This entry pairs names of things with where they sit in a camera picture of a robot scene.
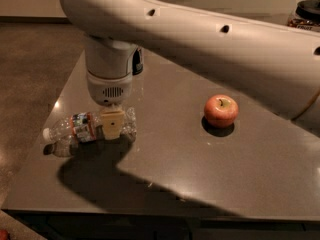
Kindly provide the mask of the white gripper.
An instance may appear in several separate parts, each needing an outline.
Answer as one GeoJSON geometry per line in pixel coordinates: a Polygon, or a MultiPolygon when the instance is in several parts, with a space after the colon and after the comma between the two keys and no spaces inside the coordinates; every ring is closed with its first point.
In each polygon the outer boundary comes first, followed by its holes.
{"type": "MultiPolygon", "coordinates": [[[[131,43],[86,35],[85,65],[91,98],[101,106],[119,104],[128,99],[132,90],[132,62],[137,46],[131,43]]],[[[106,140],[120,137],[125,112],[111,105],[100,112],[106,140]]]]}

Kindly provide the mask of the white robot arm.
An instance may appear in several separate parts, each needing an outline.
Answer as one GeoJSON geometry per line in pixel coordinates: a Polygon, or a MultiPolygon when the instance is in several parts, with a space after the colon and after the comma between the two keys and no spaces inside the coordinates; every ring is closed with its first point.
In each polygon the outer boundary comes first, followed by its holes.
{"type": "Polygon", "coordinates": [[[143,47],[320,135],[317,33],[158,0],[60,4],[86,34],[87,84],[96,103],[129,97],[133,53],[143,47]]]}

